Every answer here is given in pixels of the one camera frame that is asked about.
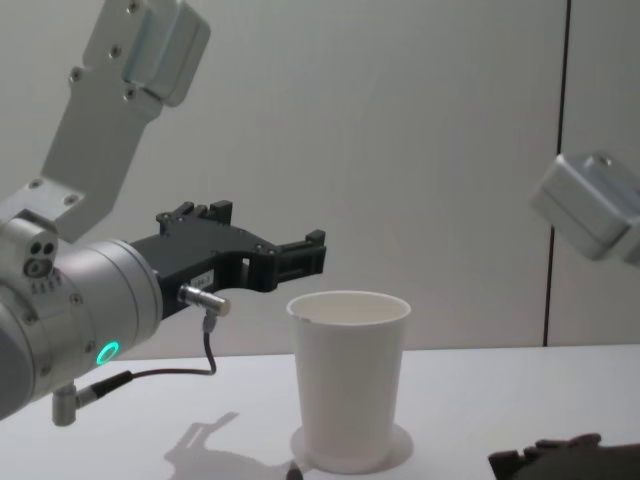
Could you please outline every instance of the cable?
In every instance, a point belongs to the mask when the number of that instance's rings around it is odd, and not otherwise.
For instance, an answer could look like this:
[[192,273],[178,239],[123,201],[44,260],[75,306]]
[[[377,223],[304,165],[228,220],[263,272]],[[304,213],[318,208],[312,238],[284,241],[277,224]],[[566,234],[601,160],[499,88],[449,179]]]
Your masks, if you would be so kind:
[[145,370],[142,372],[137,372],[133,374],[133,380],[136,378],[142,377],[150,377],[152,375],[205,375],[205,376],[213,376],[218,371],[218,367],[216,366],[216,361],[213,358],[213,353],[211,352],[211,342],[209,341],[209,332],[205,332],[203,335],[204,341],[204,351],[207,355],[207,360],[209,361],[210,370],[199,370],[192,368],[159,368],[156,370]]
[[195,368],[159,368],[155,370],[143,370],[142,372],[131,373],[130,370],[126,370],[117,375],[109,377],[100,382],[96,382],[86,388],[83,388],[76,396],[76,404],[78,408],[86,406],[96,400],[104,397],[108,393],[126,385],[127,383],[135,380],[136,378],[151,377],[154,375],[202,375],[211,377],[218,371],[216,366],[213,352],[211,351],[211,331],[213,331],[216,324],[215,317],[205,318],[205,331],[202,336],[204,351],[209,361],[209,370],[201,370]]

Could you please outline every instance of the green led ring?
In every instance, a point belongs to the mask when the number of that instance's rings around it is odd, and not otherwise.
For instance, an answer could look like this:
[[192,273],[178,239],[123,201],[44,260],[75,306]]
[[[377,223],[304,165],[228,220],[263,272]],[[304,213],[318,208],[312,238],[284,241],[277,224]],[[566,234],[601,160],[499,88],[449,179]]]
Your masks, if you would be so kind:
[[107,343],[104,348],[100,350],[96,363],[98,365],[104,365],[116,356],[118,350],[120,350],[120,344],[118,342]]

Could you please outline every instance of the cup rim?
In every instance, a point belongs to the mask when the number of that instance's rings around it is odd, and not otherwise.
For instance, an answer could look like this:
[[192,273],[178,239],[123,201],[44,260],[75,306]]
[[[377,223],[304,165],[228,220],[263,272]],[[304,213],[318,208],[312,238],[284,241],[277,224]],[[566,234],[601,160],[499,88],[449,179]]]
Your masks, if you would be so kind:
[[[293,311],[293,305],[297,302],[299,302],[300,300],[304,300],[306,298],[311,298],[311,297],[322,297],[322,296],[327,296],[327,295],[336,295],[336,294],[350,294],[350,295],[363,295],[363,296],[370,296],[370,297],[380,297],[380,298],[385,298],[387,300],[392,300],[396,303],[399,303],[400,305],[402,305],[405,309],[404,313],[402,315],[397,315],[395,317],[391,317],[391,318],[387,318],[385,320],[374,320],[374,321],[370,321],[370,322],[361,322],[361,323],[356,323],[356,324],[343,324],[343,323],[331,323],[331,322],[326,322],[326,321],[319,321],[319,320],[314,320],[312,318],[305,318],[305,317],[301,317],[300,315],[296,314]],[[327,291],[323,291],[323,292],[313,292],[313,293],[307,293],[304,295],[300,295],[292,300],[289,301],[289,303],[287,303],[287,313],[289,315],[291,315],[294,318],[299,318],[301,320],[305,320],[307,322],[310,323],[315,323],[318,325],[331,325],[334,327],[343,327],[343,328],[354,328],[354,327],[364,327],[364,326],[370,326],[370,325],[383,325],[385,323],[393,323],[393,322],[397,322],[399,320],[402,320],[406,317],[408,317],[411,314],[411,305],[409,305],[409,302],[407,302],[406,300],[403,300],[399,297],[395,297],[393,295],[389,295],[387,293],[379,293],[379,292],[370,292],[370,291],[366,291],[366,290],[327,290]]]

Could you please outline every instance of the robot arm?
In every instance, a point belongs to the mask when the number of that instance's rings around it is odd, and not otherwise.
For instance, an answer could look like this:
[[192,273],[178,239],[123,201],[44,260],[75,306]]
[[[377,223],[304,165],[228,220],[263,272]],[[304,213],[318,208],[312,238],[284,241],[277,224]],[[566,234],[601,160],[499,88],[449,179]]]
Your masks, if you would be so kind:
[[585,257],[640,262],[640,180],[610,156],[559,155],[532,205]]
[[0,220],[27,218],[68,242],[102,220],[144,128],[184,100],[209,35],[180,0],[105,2],[42,173],[0,205]]
[[182,102],[209,32],[182,0],[105,1],[40,177],[0,204],[0,420],[55,392],[54,420],[68,425],[88,403],[73,381],[162,319],[189,305],[224,315],[216,290],[268,292],[322,272],[323,232],[273,245],[232,227],[229,202],[161,214],[160,234],[131,245],[57,255],[58,238],[74,242],[109,213],[145,126]]

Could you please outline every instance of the white wall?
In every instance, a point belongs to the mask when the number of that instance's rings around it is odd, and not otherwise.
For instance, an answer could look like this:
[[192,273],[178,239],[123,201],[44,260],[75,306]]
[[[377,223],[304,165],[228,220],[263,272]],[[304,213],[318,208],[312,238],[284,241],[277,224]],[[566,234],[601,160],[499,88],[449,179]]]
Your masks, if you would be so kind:
[[[573,2],[563,144],[606,150],[640,174],[640,2]],[[583,259],[562,239],[555,251],[549,342],[640,342],[638,271]]]
[[[555,155],[564,2],[192,4],[213,35],[190,97],[150,125],[86,240],[147,236],[186,200],[233,200],[276,243],[325,229],[325,275],[224,292],[221,353],[288,351],[286,301],[330,288],[406,298],[414,348],[541,344],[548,230],[527,201]],[[44,159],[99,7],[0,3],[6,194]],[[166,321],[134,356],[200,355],[199,322]]]

